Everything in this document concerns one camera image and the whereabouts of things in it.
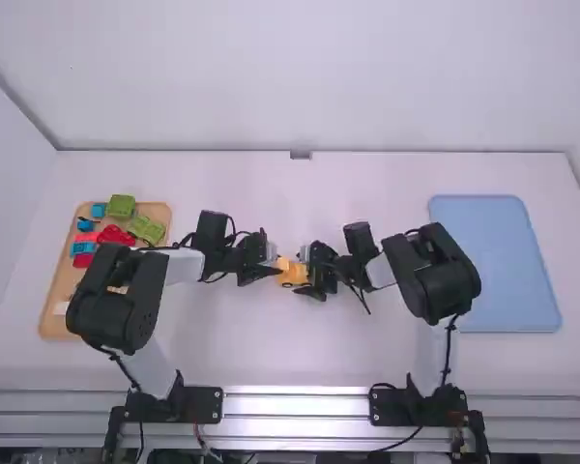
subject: blue tray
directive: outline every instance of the blue tray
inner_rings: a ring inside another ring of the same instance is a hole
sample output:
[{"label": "blue tray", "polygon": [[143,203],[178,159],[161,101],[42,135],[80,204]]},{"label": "blue tray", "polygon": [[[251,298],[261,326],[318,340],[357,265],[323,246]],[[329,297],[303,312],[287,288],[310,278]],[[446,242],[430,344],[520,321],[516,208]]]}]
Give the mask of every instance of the blue tray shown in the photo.
[{"label": "blue tray", "polygon": [[510,195],[437,195],[429,201],[477,266],[481,294],[457,324],[461,332],[557,331],[562,324],[537,239],[522,200]]}]

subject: metal frame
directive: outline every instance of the metal frame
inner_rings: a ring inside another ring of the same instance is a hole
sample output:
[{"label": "metal frame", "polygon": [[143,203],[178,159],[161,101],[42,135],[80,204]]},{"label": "metal frame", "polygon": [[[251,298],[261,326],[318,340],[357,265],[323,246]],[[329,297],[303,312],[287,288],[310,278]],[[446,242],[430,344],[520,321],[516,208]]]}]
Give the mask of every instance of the metal frame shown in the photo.
[{"label": "metal frame", "polygon": [[[226,450],[367,451],[413,427],[381,428],[367,418],[367,388],[229,387],[224,418],[203,431]],[[0,391],[0,447],[100,447],[122,391]],[[470,394],[483,411],[493,452],[580,453],[580,396]],[[145,424],[146,447],[197,449],[187,424]],[[449,450],[451,432],[427,428],[398,451]],[[123,447],[139,446],[127,424]]]}]

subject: green object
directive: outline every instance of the green object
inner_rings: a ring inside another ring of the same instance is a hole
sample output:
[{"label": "green object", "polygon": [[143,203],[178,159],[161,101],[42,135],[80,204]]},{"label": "green object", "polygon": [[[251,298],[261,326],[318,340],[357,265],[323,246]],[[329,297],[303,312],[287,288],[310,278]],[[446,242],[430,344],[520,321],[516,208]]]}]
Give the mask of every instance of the green object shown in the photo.
[{"label": "green object", "polygon": [[165,226],[160,222],[150,222],[146,225],[144,234],[140,237],[151,245],[158,244],[165,235]]},{"label": "green object", "polygon": [[151,220],[148,219],[146,216],[136,216],[134,217],[129,225],[127,226],[127,232],[133,235],[133,237],[137,237],[141,239],[144,237],[146,233],[146,227],[151,223]]},{"label": "green object", "polygon": [[128,219],[135,210],[135,198],[131,195],[112,195],[105,214],[117,219]]}]

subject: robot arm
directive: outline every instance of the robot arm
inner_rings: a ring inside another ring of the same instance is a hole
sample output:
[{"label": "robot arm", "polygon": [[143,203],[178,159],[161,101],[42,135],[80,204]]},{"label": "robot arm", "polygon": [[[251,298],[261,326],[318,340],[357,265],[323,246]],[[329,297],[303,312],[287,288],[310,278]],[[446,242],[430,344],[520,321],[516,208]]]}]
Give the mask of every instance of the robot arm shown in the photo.
[{"label": "robot arm", "polygon": [[[232,233],[226,236],[228,221]],[[327,294],[337,292],[339,281],[359,288],[362,295],[397,284],[409,310],[432,326],[468,312],[480,293],[477,270],[439,223],[388,237],[382,241],[382,251],[374,244],[367,222],[348,224],[343,231],[348,255],[340,256],[319,241],[302,248],[299,255],[307,267],[308,284],[296,288],[296,293],[325,301]],[[235,245],[240,235],[245,236]],[[153,337],[163,288],[185,281],[210,283],[217,280],[210,280],[211,276],[219,273],[235,274],[237,285],[245,286],[280,274],[276,259],[276,247],[264,229],[237,232],[231,217],[210,211],[200,214],[194,233],[173,246],[100,246],[72,297],[66,321],[70,332],[118,363],[132,383],[126,404],[111,411],[104,462],[113,459],[125,421],[205,424],[221,420],[221,388],[185,386],[181,372],[172,367]],[[448,330],[453,330],[452,322]],[[375,426],[459,429],[465,419],[473,418],[472,427],[484,439],[482,416],[468,411],[464,392],[451,384],[428,397],[419,394],[410,377],[406,389],[376,384],[370,390],[369,407]],[[451,411],[461,419],[451,420]]]},{"label": "robot arm", "polygon": [[108,355],[131,382],[125,405],[110,412],[103,463],[113,461],[124,422],[221,421],[222,389],[186,386],[153,332],[167,285],[207,282],[216,273],[232,273],[237,284],[245,286],[280,272],[272,267],[276,247],[264,229],[244,232],[234,246],[238,234],[233,227],[225,236],[228,220],[228,215],[203,211],[196,231],[172,246],[132,249],[103,244],[79,282],[67,309],[67,329]]},{"label": "robot arm", "polygon": [[470,311],[481,292],[477,269],[438,222],[384,239],[382,251],[368,222],[347,224],[343,232],[349,255],[319,241],[302,249],[310,283],[296,293],[325,301],[338,281],[366,293],[397,284],[408,309],[435,326]]}]

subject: wooden tray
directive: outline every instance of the wooden tray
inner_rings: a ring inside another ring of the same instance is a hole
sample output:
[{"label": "wooden tray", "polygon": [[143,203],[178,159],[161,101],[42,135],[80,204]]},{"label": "wooden tray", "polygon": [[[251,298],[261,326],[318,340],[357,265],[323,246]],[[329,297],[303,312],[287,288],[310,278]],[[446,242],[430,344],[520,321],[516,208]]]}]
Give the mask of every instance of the wooden tray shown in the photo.
[{"label": "wooden tray", "polygon": [[[67,305],[73,294],[76,284],[84,277],[85,269],[78,269],[73,267],[73,259],[69,256],[69,251],[75,234],[79,233],[76,227],[76,220],[78,216],[85,218],[90,217],[90,207],[95,201],[88,201],[82,203],[75,210],[73,215],[71,229],[65,244],[60,254],[60,259],[56,265],[54,278],[47,292],[47,300],[43,307],[41,314],[41,322],[39,324],[39,335],[46,340],[73,340],[78,339],[77,335],[69,333],[65,324],[65,312]],[[165,237],[159,243],[160,246],[167,244],[167,232],[170,228],[170,220],[172,219],[172,211],[170,207],[161,202],[142,202],[135,204],[135,210],[150,219],[162,222],[165,224]],[[127,220],[118,220],[114,217],[104,217],[101,224],[95,226],[95,231],[101,231],[108,224],[116,224],[123,230],[127,229]],[[137,247],[145,247],[141,241],[135,244]]]}]

